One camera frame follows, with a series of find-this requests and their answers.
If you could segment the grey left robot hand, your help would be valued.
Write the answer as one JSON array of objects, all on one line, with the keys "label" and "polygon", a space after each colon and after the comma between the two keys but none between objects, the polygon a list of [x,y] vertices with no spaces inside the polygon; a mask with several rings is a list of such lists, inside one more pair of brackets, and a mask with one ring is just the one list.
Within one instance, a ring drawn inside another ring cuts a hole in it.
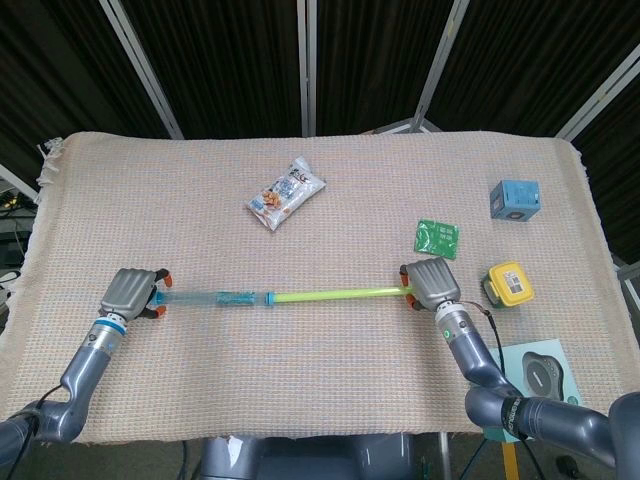
[{"label": "grey left robot hand", "polygon": [[157,319],[163,316],[166,312],[164,305],[149,307],[159,282],[163,282],[166,287],[172,286],[171,274],[167,269],[120,269],[101,300],[100,313],[105,316],[116,315],[125,322],[137,318]]}]

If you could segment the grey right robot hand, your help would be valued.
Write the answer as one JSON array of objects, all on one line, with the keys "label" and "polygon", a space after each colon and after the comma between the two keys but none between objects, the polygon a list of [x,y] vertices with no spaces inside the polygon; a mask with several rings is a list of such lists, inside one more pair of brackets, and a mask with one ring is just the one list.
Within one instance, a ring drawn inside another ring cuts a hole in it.
[{"label": "grey right robot hand", "polygon": [[403,286],[410,289],[405,298],[412,310],[435,312],[441,304],[461,298],[460,287],[443,258],[403,264],[399,274]]}]

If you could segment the green foil sachet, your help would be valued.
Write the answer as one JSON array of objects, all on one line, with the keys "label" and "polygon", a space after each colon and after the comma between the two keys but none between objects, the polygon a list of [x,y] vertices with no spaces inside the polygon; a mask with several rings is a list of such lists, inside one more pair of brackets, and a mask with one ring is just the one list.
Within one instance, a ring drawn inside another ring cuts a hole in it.
[{"label": "green foil sachet", "polygon": [[414,251],[455,260],[459,229],[456,225],[420,219],[417,223]]}]

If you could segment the yellow lidded container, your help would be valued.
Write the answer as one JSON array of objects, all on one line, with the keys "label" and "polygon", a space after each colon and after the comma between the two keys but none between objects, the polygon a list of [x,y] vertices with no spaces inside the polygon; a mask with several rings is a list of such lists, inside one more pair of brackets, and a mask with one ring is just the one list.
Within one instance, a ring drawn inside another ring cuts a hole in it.
[{"label": "yellow lidded container", "polygon": [[522,266],[515,261],[492,266],[481,282],[489,302],[496,308],[511,308],[535,298]]}]

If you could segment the blue cube box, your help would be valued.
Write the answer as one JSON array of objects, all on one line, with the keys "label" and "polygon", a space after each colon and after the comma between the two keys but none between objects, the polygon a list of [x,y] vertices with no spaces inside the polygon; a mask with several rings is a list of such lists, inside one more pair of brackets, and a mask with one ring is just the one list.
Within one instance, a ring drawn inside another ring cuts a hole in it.
[{"label": "blue cube box", "polygon": [[493,219],[526,222],[541,208],[536,181],[501,180],[490,193]]}]

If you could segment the teal product box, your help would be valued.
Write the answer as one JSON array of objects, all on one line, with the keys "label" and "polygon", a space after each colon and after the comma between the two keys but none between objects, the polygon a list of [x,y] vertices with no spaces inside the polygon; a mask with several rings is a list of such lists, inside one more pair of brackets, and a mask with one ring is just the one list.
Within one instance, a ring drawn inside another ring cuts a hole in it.
[{"label": "teal product box", "polygon": [[583,404],[559,339],[510,345],[502,353],[507,380],[524,396]]}]

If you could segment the beige woven tablecloth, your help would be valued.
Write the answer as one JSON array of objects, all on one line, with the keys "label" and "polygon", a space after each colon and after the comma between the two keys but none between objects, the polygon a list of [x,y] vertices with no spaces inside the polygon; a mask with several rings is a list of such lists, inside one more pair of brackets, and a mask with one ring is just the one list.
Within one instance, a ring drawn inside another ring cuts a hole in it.
[{"label": "beige woven tablecloth", "polygon": [[[299,156],[326,187],[275,231],[247,202]],[[536,181],[526,222],[493,219],[501,180]],[[475,314],[488,344],[559,339],[585,405],[640,390],[640,347],[579,153],[496,132],[171,141],[67,137],[0,335],[0,421],[57,386],[121,268],[175,290],[397,285],[420,219],[456,225],[465,299],[505,261],[535,298]],[[170,306],[133,321],[91,400],[84,442],[234,433],[311,436],[472,429],[467,382],[426,312],[401,298],[273,308]]]}]

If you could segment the white snack packet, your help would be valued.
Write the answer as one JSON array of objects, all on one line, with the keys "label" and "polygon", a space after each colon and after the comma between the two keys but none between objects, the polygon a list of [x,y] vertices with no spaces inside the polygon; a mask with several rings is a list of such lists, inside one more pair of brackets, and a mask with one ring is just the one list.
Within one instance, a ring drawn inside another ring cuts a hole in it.
[{"label": "white snack packet", "polygon": [[326,187],[302,157],[297,157],[268,187],[247,202],[247,209],[270,231]]}]

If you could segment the grey robot torso base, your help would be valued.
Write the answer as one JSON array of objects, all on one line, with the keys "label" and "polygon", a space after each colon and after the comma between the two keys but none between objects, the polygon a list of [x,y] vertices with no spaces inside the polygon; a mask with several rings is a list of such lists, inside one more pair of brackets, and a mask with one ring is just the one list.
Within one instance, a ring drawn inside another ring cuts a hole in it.
[{"label": "grey robot torso base", "polygon": [[429,473],[407,433],[228,435],[203,441],[192,480],[425,480]]}]

